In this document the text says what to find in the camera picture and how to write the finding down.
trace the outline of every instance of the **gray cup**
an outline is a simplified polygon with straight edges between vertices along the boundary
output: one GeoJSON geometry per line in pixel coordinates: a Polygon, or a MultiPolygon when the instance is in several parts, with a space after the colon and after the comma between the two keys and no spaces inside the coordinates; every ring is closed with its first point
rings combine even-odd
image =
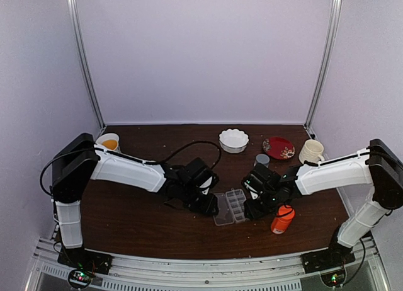
{"type": "Polygon", "coordinates": [[[267,154],[258,154],[254,160],[254,164],[253,166],[255,167],[255,165],[257,163],[263,164],[265,165],[267,168],[269,167],[269,162],[270,162],[270,158],[267,154]]]}

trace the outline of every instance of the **clear plastic organizer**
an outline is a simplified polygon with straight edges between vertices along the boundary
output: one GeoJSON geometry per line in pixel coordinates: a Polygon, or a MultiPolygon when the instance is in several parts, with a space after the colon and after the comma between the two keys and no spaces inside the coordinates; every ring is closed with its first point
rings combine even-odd
{"type": "Polygon", "coordinates": [[[247,220],[244,215],[245,193],[242,189],[231,189],[225,193],[215,193],[220,212],[214,217],[215,225],[229,225],[247,220]]]}

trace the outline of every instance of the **white mug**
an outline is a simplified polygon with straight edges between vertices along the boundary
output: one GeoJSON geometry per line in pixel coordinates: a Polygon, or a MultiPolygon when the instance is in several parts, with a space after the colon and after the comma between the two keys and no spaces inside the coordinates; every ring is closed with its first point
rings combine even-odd
{"type": "Polygon", "coordinates": [[[119,136],[117,134],[104,134],[96,139],[95,143],[101,144],[111,151],[121,152],[119,147],[119,136]]]}
{"type": "Polygon", "coordinates": [[[300,162],[303,164],[305,161],[317,163],[318,161],[325,161],[323,157],[324,147],[322,143],[316,140],[307,140],[302,147],[299,155],[300,162]]]}

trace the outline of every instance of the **cream mug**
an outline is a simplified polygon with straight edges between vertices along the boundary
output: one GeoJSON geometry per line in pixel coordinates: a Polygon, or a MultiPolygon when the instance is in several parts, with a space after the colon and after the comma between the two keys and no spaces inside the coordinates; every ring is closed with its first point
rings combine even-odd
{"type": "Polygon", "coordinates": [[[299,155],[300,162],[303,164],[305,161],[317,163],[318,161],[325,161],[323,157],[324,147],[322,143],[316,140],[307,140],[302,147],[299,155]]]}

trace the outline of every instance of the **cup with orange liquid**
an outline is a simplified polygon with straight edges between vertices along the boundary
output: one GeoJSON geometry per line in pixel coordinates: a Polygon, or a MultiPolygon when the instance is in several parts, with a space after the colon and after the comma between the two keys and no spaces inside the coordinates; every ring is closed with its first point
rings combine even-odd
{"type": "Polygon", "coordinates": [[[104,134],[95,143],[105,146],[111,151],[121,152],[119,147],[119,136],[117,134],[104,134]]]}

